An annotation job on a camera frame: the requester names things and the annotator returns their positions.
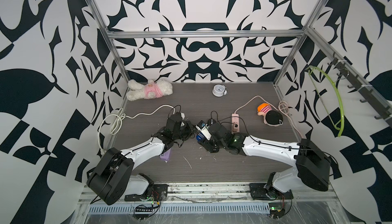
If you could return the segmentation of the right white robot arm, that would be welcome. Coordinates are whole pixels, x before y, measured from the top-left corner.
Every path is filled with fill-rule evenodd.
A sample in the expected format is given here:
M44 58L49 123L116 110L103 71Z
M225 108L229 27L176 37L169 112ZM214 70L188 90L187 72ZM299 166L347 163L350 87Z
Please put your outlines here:
M233 155L261 157L290 166L289 169L271 173L262 187L268 197L282 195L290 190L313 189L327 191L331 160L312 141L278 142L257 138L245 133L231 133L222 123L203 121L196 125L197 141L207 151L216 153L225 149Z

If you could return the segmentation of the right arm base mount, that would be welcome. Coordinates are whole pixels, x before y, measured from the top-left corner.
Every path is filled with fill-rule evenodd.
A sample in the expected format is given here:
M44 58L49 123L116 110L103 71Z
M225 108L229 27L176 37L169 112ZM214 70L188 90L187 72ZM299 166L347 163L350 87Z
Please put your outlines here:
M250 195L252 199L261 201L274 201L283 199L293 199L293 193L291 190L286 192L280 192L272 186L272 180L276 172L269 175L266 183L250 183Z

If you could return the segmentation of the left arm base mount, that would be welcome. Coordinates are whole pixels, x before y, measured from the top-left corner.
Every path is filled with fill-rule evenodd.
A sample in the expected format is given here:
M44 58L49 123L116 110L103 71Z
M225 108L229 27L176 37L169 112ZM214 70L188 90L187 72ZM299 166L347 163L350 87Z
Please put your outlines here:
M156 184L147 175L131 176L121 198L126 202L146 201L150 197L162 199L167 197L168 184Z

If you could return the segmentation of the blue electric shaver white stripes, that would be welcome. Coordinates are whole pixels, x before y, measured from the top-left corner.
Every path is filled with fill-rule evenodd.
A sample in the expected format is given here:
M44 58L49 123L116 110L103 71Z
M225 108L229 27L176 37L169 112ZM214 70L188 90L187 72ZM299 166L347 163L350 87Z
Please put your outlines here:
M199 143L199 144L201 144L201 143L204 143L205 142L205 136L201 133L201 132L199 132L197 135L196 135L196 139L197 139L197 142Z

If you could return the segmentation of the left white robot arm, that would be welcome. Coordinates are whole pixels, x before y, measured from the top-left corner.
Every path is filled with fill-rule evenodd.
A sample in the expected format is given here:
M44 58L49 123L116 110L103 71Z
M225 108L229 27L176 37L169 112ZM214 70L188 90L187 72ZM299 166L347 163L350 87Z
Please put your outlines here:
M179 141L188 140L194 133L192 122L177 112L147 141L128 149L109 149L88 177L87 186L107 205L127 195L147 196L151 194L154 182L144 174L133 176L133 170L169 151Z

